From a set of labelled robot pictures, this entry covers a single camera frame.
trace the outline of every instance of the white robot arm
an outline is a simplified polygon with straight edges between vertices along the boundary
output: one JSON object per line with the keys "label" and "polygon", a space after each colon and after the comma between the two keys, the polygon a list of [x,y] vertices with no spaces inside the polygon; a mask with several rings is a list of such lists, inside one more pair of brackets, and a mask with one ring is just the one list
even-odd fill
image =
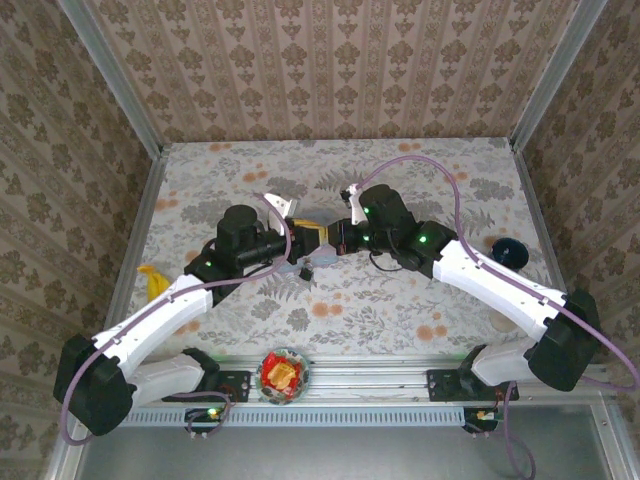
{"label": "white robot arm", "polygon": [[[338,255],[366,249],[388,252],[400,265],[429,278],[449,283],[485,302],[513,320],[528,338],[503,345],[481,345],[463,362],[458,377],[460,389],[474,399],[482,390],[512,380],[538,378],[559,390],[571,390],[589,363],[596,341],[565,322],[553,308],[479,268],[469,258],[455,232],[436,222],[416,222],[400,196],[386,185],[365,191],[356,186],[343,192],[352,216],[328,227],[329,243]],[[292,214],[294,204],[271,195],[269,202],[279,212]],[[294,238],[288,260],[297,262],[319,246],[317,231],[289,225]],[[115,327],[91,340],[76,336],[63,349],[54,396],[65,396],[72,377],[86,359],[116,339],[92,369],[87,370],[72,397],[70,411],[94,434],[115,428],[134,406],[199,390],[215,375],[202,352],[187,352],[165,362],[141,366],[143,360],[178,328],[222,301],[237,285],[214,290],[198,289],[204,283],[245,275],[245,268],[265,263],[284,252],[284,228],[266,230],[253,209],[231,207],[218,223],[215,248],[205,249],[186,268],[185,274],[160,297]],[[479,262],[525,284],[543,297],[564,305],[591,325],[599,327],[593,299],[586,293],[575,297],[531,282],[474,251]],[[185,288],[187,294],[173,296]],[[159,302],[169,301],[161,308]],[[125,335],[123,329],[144,318]]]}

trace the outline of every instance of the floral patterned surface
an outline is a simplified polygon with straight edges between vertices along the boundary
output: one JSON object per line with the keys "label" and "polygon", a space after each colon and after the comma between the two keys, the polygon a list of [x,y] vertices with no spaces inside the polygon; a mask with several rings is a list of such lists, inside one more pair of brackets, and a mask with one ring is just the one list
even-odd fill
{"label": "floral patterned surface", "polygon": [[[455,173],[465,233],[474,246],[488,251],[498,237],[519,238],[531,254],[523,273],[549,284],[504,138],[175,144],[143,262],[175,278],[215,237],[216,223],[229,206],[251,204],[266,220],[253,192],[299,198],[298,217],[325,224],[348,217],[339,191],[407,152],[430,155]],[[374,183],[398,189],[417,220],[452,225],[451,188],[433,168],[406,162]],[[387,255],[379,263],[395,264]],[[145,302],[140,277],[131,312]],[[490,308],[456,288],[417,273],[381,272],[359,253],[316,269],[311,283],[295,274],[275,274],[245,284],[213,312],[178,330],[156,353],[173,355],[195,346],[211,354],[254,355],[286,345],[306,354],[460,354],[517,335],[495,330],[491,315]]]}

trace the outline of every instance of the blue object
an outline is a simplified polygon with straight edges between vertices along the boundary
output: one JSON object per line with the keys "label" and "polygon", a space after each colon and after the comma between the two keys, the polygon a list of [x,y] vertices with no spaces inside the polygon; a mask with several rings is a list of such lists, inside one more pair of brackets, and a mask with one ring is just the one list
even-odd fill
{"label": "blue object", "polygon": [[519,272],[529,263],[529,250],[515,238],[500,238],[491,247],[489,257],[509,270]]}

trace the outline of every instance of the purple cable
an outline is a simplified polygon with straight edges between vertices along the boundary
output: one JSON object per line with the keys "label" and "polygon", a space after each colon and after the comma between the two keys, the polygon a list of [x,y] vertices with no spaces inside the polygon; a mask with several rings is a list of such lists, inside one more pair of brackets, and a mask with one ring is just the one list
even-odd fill
{"label": "purple cable", "polygon": [[[149,315],[158,311],[167,303],[174,301],[176,298],[186,295],[187,293],[195,292],[196,290],[202,290],[204,288],[224,287],[226,285],[235,285],[235,284],[244,283],[252,280],[260,280],[261,278],[268,277],[269,275],[275,273],[280,268],[280,266],[287,261],[287,258],[291,253],[291,233],[289,232],[289,226],[285,222],[284,218],[282,218],[282,215],[280,215],[280,212],[278,212],[278,210],[276,210],[276,208],[273,205],[271,205],[262,195],[258,195],[258,194],[254,194],[254,195],[258,197],[267,206],[267,208],[276,215],[276,217],[284,227],[284,234],[287,241],[287,245],[284,250],[284,255],[281,258],[279,258],[269,270],[263,273],[260,273],[258,275],[254,275],[251,277],[234,278],[229,280],[221,280],[218,282],[209,282],[209,283],[204,283],[202,285],[194,285],[192,287],[183,288],[182,290],[170,295],[170,297],[165,297],[164,299],[162,299],[161,301],[159,301],[158,303],[150,307],[148,310],[146,310],[144,313],[142,313],[139,317],[137,317],[135,320],[129,323],[126,327],[120,330],[117,334],[115,334],[111,339],[109,339],[102,347],[96,350],[93,353],[93,355],[91,355],[87,359],[87,361],[80,366],[76,374],[71,379],[71,382],[69,382],[69,387],[67,388],[67,392],[65,393],[64,400],[62,402],[62,410],[60,411],[60,435],[62,436],[62,439],[66,443],[68,443],[73,447],[78,447],[80,445],[86,444],[93,438],[93,435],[91,434],[87,435],[82,440],[75,440],[71,438],[71,435],[69,435],[69,430],[68,430],[69,403],[71,403],[71,397],[73,396],[73,392],[78,386],[78,383],[80,382],[80,379],[82,378],[84,373],[93,364],[93,362],[96,361],[96,359],[100,355],[106,352],[109,349],[109,347],[111,347],[114,344],[116,340],[125,336],[129,331],[135,328],[140,322],[148,318]],[[206,393],[207,395],[213,395],[213,394],[219,395],[217,392],[200,392],[200,393]],[[186,394],[186,395],[201,396],[196,394]]]}
{"label": "purple cable", "polygon": [[[476,264],[478,264],[479,263],[479,258],[473,252],[473,250],[471,249],[471,247],[467,243],[467,240],[464,238],[464,230],[462,229],[462,223],[461,223],[461,220],[460,220],[460,190],[458,189],[458,185],[457,185],[456,180],[453,177],[453,175],[451,175],[451,173],[446,168],[444,168],[444,166],[442,166],[440,163],[436,162],[435,160],[432,160],[429,157],[424,157],[424,156],[421,156],[421,155],[405,155],[403,157],[394,158],[393,160],[390,160],[390,161],[388,161],[386,163],[383,163],[378,168],[376,168],[364,180],[362,180],[357,185],[356,188],[358,190],[361,189],[364,185],[369,183],[374,177],[376,177],[383,170],[389,168],[392,165],[395,165],[397,163],[403,162],[405,160],[428,163],[428,164],[432,165],[433,167],[437,168],[438,170],[440,170],[447,177],[447,180],[449,181],[449,183],[451,184],[451,188],[453,189],[454,221],[455,221],[456,232],[458,234],[458,240],[460,241],[460,244],[462,245],[462,248],[464,249],[464,251],[467,253],[467,255],[469,255],[469,258],[471,258]],[[630,385],[630,386],[613,385],[611,383],[600,382],[598,380],[595,380],[595,379],[592,379],[592,378],[589,378],[589,377],[582,377],[582,380],[584,380],[586,383],[589,383],[591,385],[595,385],[595,386],[597,386],[599,388],[607,388],[607,389],[611,389],[611,390],[616,390],[618,392],[633,392],[638,387],[640,387],[640,373],[638,372],[638,369],[635,367],[635,365],[633,365],[631,360],[618,347],[616,347],[607,337],[602,335],[600,332],[598,332],[595,328],[593,328],[591,325],[586,323],[580,317],[578,317],[577,315],[573,314],[572,312],[570,312],[569,310],[564,308],[562,305],[559,305],[556,302],[554,302],[554,301],[552,301],[550,299],[547,299],[544,295],[541,295],[540,293],[538,293],[535,290],[529,288],[528,286],[520,284],[520,282],[512,279],[511,277],[508,277],[507,275],[504,275],[502,272],[499,272],[498,270],[492,268],[491,266],[487,265],[486,263],[481,262],[481,263],[479,263],[479,266],[481,268],[483,268],[484,270],[486,270],[487,272],[491,273],[492,275],[494,275],[494,276],[500,278],[501,280],[507,282],[509,285],[512,285],[512,286],[522,290],[525,293],[528,293],[529,295],[531,295],[532,297],[534,297],[538,301],[546,301],[547,304],[551,306],[551,308],[553,308],[554,310],[562,313],[567,318],[571,319],[574,323],[576,323],[578,326],[580,326],[581,328],[583,328],[584,330],[589,332],[599,342],[601,342],[604,346],[606,346],[609,350],[611,350],[614,353],[614,355],[616,357],[618,357],[620,359],[620,361],[622,361],[622,363],[624,363],[626,365],[626,367],[631,372],[631,376],[633,377],[633,385]],[[509,384],[509,388],[507,390],[506,398],[505,398],[505,401],[504,401],[504,436],[505,436],[505,443],[506,443],[506,446],[507,446],[507,456],[509,457],[509,461],[511,462],[511,465],[513,466],[513,469],[520,476],[520,478],[522,478],[524,480],[533,480],[535,478],[535,475],[536,475],[536,464],[535,464],[535,461],[534,461],[534,458],[533,458],[533,454],[531,453],[529,448],[525,445],[525,443],[522,440],[517,438],[515,435],[509,434],[509,429],[508,429],[508,425],[509,424],[508,424],[508,420],[507,419],[508,419],[508,410],[509,410],[509,397],[511,395],[511,391],[512,391],[514,385],[515,385],[514,382],[511,382]],[[531,476],[530,477],[526,477],[520,471],[520,469],[518,468],[517,463],[515,461],[514,454],[513,454],[513,446],[511,445],[512,441],[515,442],[515,443],[520,444],[521,447],[525,450],[527,456],[529,457],[529,461],[531,463]]]}
{"label": "purple cable", "polygon": [[[396,163],[403,162],[405,160],[426,162],[434,166],[438,170],[440,170],[447,177],[447,180],[449,180],[449,183],[451,184],[451,188],[453,188],[453,195],[455,200],[454,220],[456,225],[456,232],[458,233],[458,240],[460,241],[460,245],[462,245],[462,248],[464,249],[464,251],[467,252],[467,255],[469,255],[469,258],[471,258],[477,264],[479,259],[476,256],[476,254],[473,252],[469,244],[467,243],[467,240],[464,238],[464,231],[462,229],[462,223],[460,221],[460,190],[458,189],[458,185],[453,175],[451,175],[451,173],[446,168],[444,168],[440,163],[436,162],[435,160],[432,160],[429,157],[423,157],[421,155],[405,155],[403,157],[394,158],[393,160],[383,163],[378,168],[376,168],[373,172],[371,172],[369,176],[367,176],[364,180],[362,180],[357,185],[357,188],[358,189],[362,188],[365,184],[369,183],[376,175],[378,175],[380,172],[382,172],[386,168],[389,168],[390,166],[395,165]],[[492,268],[486,263],[481,263],[480,267],[486,270],[487,272],[491,273],[492,275],[498,277],[499,279],[507,282],[509,285],[512,285],[518,288],[519,290],[522,290],[525,293],[528,293],[529,295],[534,297],[536,300],[546,301],[547,304],[551,306],[554,310],[562,313],[564,316],[571,319],[571,321],[576,323],[578,326],[580,326],[581,328],[589,332],[600,343],[602,343],[605,347],[611,350],[613,354],[616,357],[618,357],[622,363],[626,365],[626,367],[631,372],[631,376],[633,377],[633,385],[630,385],[630,386],[612,385],[610,383],[600,382],[598,380],[594,380],[589,377],[582,377],[582,380],[584,380],[585,382],[591,385],[595,385],[600,388],[616,390],[618,392],[633,392],[637,390],[638,387],[640,387],[640,373],[638,372],[638,369],[635,367],[635,365],[633,365],[633,362],[631,362],[631,360],[629,360],[629,358],[624,353],[622,353],[622,351],[618,347],[616,347],[607,337],[605,337],[603,334],[598,332],[595,328],[593,328],[591,325],[586,323],[580,317],[578,317],[577,315],[573,314],[572,312],[564,308],[562,305],[557,304],[553,300],[547,299],[544,295],[536,292],[535,290],[529,288],[528,286],[522,285],[517,280],[514,280],[511,277],[508,277],[507,275],[504,275],[502,272],[499,272],[498,270]]]}
{"label": "purple cable", "polygon": [[[533,480],[534,478],[536,478],[536,462],[533,459],[533,453],[531,453],[529,447],[527,447],[522,440],[509,433],[509,399],[511,398],[511,392],[513,391],[515,386],[516,382],[510,382],[509,387],[507,388],[507,394],[504,397],[504,443],[507,448],[507,457],[509,457],[511,467],[513,467],[513,470],[516,472],[516,474],[522,480]],[[516,461],[516,457],[513,454],[513,445],[511,445],[512,441],[515,443],[519,443],[527,454],[527,457],[529,457],[529,464],[531,465],[531,475],[529,475],[528,477],[524,473],[522,473],[522,470],[520,470],[520,468],[518,467],[518,462]]]}

